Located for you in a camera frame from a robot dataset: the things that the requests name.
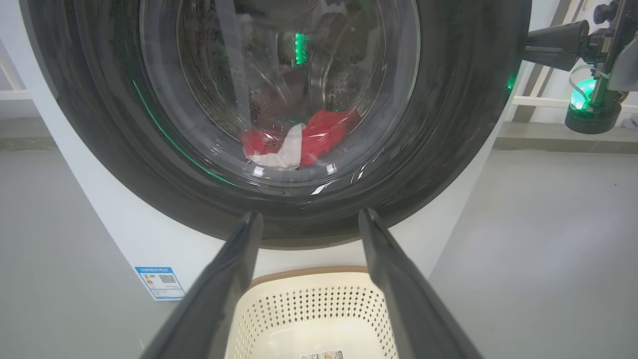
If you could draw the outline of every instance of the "laundry basket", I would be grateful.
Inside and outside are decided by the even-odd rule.
[[[249,289],[235,308],[226,358],[397,358],[383,292],[369,275],[318,271],[325,269],[281,273]]]

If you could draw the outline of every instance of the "washing machine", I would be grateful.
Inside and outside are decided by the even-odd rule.
[[[2,36],[141,285],[169,268],[188,292],[249,211],[256,277],[365,264],[362,208],[428,276],[508,112],[530,10],[21,0]]]

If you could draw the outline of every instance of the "qr code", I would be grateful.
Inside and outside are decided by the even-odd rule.
[[[175,283],[175,277],[172,275],[159,275],[159,279],[161,279],[162,283]]]

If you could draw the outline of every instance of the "black knob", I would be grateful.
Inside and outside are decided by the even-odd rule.
[[[609,3],[609,5],[598,5],[594,9],[594,23],[602,24],[605,21],[611,22],[616,17],[616,12],[618,11],[618,4],[614,1]]]

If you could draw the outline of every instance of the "glowing green indicator light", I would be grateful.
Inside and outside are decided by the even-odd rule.
[[[295,60],[297,65],[303,65],[308,61],[305,42],[306,35],[299,33],[295,35]]]
[[[586,110],[590,106],[591,93],[594,91],[594,88],[596,88],[596,79],[586,79],[585,81],[580,81],[576,86],[578,86],[578,88],[585,93],[586,98],[583,98],[580,92],[574,90],[570,103],[577,110]]]

